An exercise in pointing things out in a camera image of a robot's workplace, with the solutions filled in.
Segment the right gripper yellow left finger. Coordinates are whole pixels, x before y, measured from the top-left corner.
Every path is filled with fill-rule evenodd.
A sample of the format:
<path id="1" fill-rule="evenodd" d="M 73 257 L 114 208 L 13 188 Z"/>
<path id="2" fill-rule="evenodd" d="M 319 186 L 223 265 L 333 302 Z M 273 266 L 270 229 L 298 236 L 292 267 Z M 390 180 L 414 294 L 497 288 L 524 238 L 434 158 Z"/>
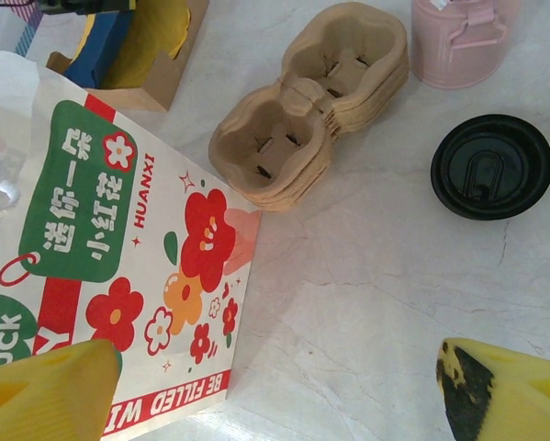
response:
<path id="1" fill-rule="evenodd" d="M 0 441 L 100 441 L 118 352 L 90 340 L 0 367 Z"/>

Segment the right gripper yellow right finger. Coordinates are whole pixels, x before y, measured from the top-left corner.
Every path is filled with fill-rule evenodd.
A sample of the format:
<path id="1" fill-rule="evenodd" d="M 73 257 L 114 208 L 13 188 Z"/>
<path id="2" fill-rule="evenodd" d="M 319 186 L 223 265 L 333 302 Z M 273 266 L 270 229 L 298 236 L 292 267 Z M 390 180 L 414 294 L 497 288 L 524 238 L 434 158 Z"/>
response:
<path id="1" fill-rule="evenodd" d="M 550 360 L 446 338 L 436 381 L 455 441 L 550 441 Z"/>

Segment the blue napkin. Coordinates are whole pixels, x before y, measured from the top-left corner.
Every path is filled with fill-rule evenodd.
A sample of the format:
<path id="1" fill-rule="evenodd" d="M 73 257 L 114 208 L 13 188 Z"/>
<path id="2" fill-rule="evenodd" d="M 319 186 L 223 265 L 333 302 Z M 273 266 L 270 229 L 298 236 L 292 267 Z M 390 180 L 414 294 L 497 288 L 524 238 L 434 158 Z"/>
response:
<path id="1" fill-rule="evenodd" d="M 118 56 L 132 18 L 131 10 L 88 15 L 78 52 L 63 75 L 83 88 L 98 89 Z"/>

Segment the white flower-print paper bag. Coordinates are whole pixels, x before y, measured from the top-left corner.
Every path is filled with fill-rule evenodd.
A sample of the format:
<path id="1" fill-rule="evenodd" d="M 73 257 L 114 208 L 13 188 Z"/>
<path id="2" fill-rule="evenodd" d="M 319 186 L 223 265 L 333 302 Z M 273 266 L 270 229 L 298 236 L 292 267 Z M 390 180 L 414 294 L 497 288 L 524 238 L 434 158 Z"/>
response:
<path id="1" fill-rule="evenodd" d="M 224 401 L 259 220 L 111 106 L 0 51 L 0 367 L 108 340 L 100 441 Z"/>

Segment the yellow napkin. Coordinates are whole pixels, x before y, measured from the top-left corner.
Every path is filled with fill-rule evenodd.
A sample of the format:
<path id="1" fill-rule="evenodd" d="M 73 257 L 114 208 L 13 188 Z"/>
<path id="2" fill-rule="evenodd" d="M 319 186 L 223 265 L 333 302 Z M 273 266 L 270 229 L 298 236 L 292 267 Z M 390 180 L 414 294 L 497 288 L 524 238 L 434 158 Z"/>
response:
<path id="1" fill-rule="evenodd" d="M 185 43 L 191 20 L 187 0 L 137 0 L 117 58 L 98 89 L 143 85 L 161 53 L 175 58 Z"/>

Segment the cardboard napkin box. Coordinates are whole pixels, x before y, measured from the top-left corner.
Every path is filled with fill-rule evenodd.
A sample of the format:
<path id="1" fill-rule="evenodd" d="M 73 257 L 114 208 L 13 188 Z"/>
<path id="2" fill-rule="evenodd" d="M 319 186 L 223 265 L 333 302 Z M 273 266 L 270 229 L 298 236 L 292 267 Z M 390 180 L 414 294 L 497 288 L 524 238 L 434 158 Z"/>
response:
<path id="1" fill-rule="evenodd" d="M 209 0 L 187 0 L 187 5 L 191 20 L 185 43 L 174 59 L 164 53 L 159 54 L 142 86 L 121 89 L 82 88 L 88 94 L 116 109 L 156 112 L 169 110 L 207 13 Z M 63 73 L 74 56 L 68 58 L 55 51 L 50 54 L 46 67 L 65 77 Z"/>

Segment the black plastic cup lid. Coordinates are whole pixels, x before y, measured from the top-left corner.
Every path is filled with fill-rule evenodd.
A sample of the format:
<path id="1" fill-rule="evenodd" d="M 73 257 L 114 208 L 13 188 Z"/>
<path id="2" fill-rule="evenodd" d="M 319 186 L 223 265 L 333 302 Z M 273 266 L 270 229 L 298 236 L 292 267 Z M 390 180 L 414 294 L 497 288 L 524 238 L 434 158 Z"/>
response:
<path id="1" fill-rule="evenodd" d="M 530 122 L 505 114 L 453 128 L 432 158 L 436 197 L 473 221 L 506 220 L 535 205 L 550 185 L 550 144 Z"/>

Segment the pink metal bucket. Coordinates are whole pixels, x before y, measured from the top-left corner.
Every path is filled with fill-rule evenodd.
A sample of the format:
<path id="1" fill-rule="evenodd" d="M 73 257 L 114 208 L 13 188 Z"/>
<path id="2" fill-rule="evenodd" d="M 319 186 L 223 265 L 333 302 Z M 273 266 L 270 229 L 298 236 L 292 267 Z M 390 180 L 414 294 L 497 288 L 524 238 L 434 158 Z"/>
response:
<path id="1" fill-rule="evenodd" d="M 411 0 L 411 66 L 442 89 L 476 85 L 507 55 L 522 0 Z"/>

